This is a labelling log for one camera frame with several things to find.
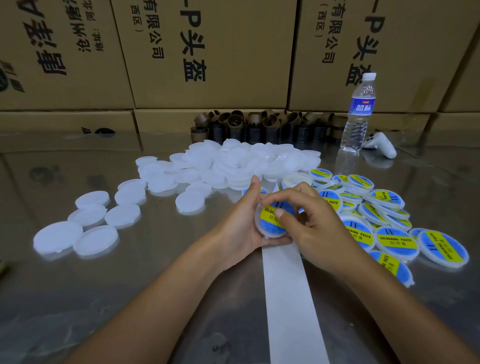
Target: metal table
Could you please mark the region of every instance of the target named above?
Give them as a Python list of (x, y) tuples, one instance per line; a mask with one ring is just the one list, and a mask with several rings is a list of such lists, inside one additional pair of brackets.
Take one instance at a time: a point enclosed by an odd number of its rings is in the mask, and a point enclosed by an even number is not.
[[(419, 140), (419, 135), (402, 134), (396, 144), (405, 151), (399, 150), (393, 161), (375, 151), (358, 158), (345, 155), (338, 144), (302, 147), (320, 149), (323, 168), (356, 172), (398, 192), (415, 227), (444, 231), (464, 244), (470, 262), (461, 270), (449, 271), (421, 256), (409, 264), (416, 282), (410, 291), (480, 353), (478, 183), (446, 164), (437, 167), (434, 158), (418, 158)], [(0, 146), (10, 148), (0, 154), (0, 257), (11, 266), (0, 279), (1, 363), (61, 362), (239, 199), (239, 192), (218, 191), (207, 199), (204, 212), (184, 216), (176, 212), (176, 195), (149, 195), (140, 221), (119, 231), (119, 244), (107, 254), (82, 260), (73, 252), (41, 257), (33, 250), (34, 234), (65, 220), (75, 210), (76, 197), (93, 190), (113, 197), (118, 184), (138, 178), (136, 158), (167, 159), (188, 145), (187, 134), (146, 135), (141, 144), (136, 135), (0, 135)], [(422, 148), (429, 155), (431, 148), (425, 143)], [(455, 154), (454, 148), (448, 159), (449, 166), (471, 168), (475, 161)], [(272, 188), (269, 182), (262, 185)], [(330, 363), (396, 363), (354, 294), (309, 262), (304, 266)], [(222, 350), (213, 352), (212, 346)], [(270, 362), (261, 251), (215, 280), (171, 362)]]

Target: forearm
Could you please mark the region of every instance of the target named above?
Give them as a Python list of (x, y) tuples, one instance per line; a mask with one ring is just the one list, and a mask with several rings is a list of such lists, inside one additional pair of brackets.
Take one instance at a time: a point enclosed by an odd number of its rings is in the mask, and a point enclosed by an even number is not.
[(400, 362), (478, 363), (469, 348), (384, 267), (367, 255), (344, 275)]
[(67, 362), (166, 363), (206, 290), (221, 272), (216, 238), (206, 235)]

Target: blue bottle label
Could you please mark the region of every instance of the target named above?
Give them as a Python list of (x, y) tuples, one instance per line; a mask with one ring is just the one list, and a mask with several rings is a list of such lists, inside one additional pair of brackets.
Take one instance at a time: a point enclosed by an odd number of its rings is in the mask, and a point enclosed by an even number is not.
[(350, 109), (348, 109), (348, 113), (352, 115), (369, 116), (373, 112), (375, 100), (376, 98), (352, 97), (352, 102), (350, 103)]

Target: person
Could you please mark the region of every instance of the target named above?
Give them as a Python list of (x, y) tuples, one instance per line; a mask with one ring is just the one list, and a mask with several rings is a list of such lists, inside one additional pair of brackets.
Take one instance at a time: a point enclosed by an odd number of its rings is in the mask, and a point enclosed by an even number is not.
[[(305, 212), (296, 218), (278, 208), (276, 217), (291, 237), (266, 240), (255, 226), (254, 214), (259, 203), (268, 206), (275, 201), (288, 201)], [(313, 188), (303, 182), (261, 194), (256, 176), (213, 230), (192, 244), (67, 363), (166, 363), (206, 290), (222, 271), (263, 245), (289, 244), (292, 238), (305, 258), (355, 292), (401, 363), (479, 363), (453, 332), (359, 246)]]

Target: white game controller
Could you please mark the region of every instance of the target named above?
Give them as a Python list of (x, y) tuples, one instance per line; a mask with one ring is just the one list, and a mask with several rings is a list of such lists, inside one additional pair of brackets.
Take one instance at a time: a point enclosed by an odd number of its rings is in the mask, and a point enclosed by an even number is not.
[(383, 133), (370, 134), (367, 140), (363, 142), (362, 148), (378, 149), (387, 158), (396, 157), (396, 150), (393, 144)]

